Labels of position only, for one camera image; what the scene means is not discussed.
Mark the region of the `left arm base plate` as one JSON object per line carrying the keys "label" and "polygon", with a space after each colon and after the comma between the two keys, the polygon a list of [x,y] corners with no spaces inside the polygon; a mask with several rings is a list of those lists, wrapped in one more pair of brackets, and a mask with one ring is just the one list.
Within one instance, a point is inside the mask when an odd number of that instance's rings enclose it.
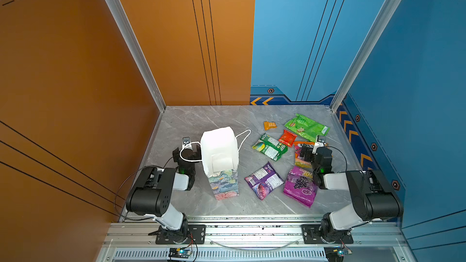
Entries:
{"label": "left arm base plate", "polygon": [[160,226],[155,236],[157,245],[184,245],[192,241],[197,245],[203,245],[206,238],[206,225],[188,224],[180,230],[167,230]]}

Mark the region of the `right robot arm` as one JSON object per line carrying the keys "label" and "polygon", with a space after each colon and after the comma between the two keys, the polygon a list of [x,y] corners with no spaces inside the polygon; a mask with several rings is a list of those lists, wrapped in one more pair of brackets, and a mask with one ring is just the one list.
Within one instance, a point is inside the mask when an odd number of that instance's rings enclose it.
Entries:
{"label": "right robot arm", "polygon": [[312,155],[313,182],[319,189],[347,191],[351,197],[349,205],[323,216],[319,229],[312,231],[315,237],[332,243],[373,220],[403,216],[402,202],[381,171],[335,173],[332,150],[326,146],[314,146],[306,155]]}

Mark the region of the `floral white paper bag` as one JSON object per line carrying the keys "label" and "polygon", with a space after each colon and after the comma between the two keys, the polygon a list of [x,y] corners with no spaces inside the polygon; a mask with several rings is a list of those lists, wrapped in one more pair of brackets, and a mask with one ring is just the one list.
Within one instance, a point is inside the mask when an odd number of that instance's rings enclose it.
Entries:
{"label": "floral white paper bag", "polygon": [[243,141],[238,138],[249,137],[251,130],[236,135],[231,127],[223,127],[202,134],[199,144],[201,165],[209,181],[216,200],[221,201],[239,196],[239,152]]}

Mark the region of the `large green chips bag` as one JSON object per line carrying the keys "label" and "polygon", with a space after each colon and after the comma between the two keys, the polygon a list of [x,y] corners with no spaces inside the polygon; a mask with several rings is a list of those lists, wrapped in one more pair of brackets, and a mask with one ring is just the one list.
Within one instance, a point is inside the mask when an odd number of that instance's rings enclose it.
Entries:
{"label": "large green chips bag", "polygon": [[320,124],[302,114],[296,114],[294,118],[285,123],[285,127],[309,141],[315,141],[318,136],[325,137],[330,129],[328,126]]}

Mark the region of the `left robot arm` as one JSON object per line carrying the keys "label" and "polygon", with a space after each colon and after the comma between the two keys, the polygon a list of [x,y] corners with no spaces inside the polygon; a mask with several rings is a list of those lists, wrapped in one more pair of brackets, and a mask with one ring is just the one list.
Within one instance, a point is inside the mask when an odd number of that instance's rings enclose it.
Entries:
{"label": "left robot arm", "polygon": [[160,224],[158,232],[170,238],[189,235],[186,215],[171,205],[172,192],[189,191],[195,183],[195,164],[201,161],[199,142],[172,152],[176,168],[146,166],[140,170],[126,199],[126,209]]}

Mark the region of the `orange Fox's candy bag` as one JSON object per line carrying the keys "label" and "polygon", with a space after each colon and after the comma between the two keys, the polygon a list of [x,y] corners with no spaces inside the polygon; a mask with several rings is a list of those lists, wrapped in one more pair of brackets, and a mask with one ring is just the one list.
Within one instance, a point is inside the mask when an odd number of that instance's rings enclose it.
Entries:
{"label": "orange Fox's candy bag", "polygon": [[312,162],[314,161],[314,142],[295,141],[293,146],[295,165],[305,169],[312,169]]}

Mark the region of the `magenta grape candy bag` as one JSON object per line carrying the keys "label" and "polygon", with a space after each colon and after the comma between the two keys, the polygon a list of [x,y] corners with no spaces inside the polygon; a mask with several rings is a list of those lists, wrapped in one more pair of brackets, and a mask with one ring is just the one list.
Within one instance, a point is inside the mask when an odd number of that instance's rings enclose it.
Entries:
{"label": "magenta grape candy bag", "polygon": [[317,190],[313,174],[301,167],[294,166],[288,173],[283,192],[301,205],[310,208],[314,203]]}

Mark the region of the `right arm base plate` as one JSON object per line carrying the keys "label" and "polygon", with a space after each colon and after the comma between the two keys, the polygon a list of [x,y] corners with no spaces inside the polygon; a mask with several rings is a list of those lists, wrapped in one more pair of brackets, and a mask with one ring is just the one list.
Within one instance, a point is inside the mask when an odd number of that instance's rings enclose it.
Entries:
{"label": "right arm base plate", "polygon": [[351,245],[354,243],[353,236],[348,230],[322,229],[321,225],[317,224],[303,224],[301,229],[303,241],[307,245],[337,243]]}

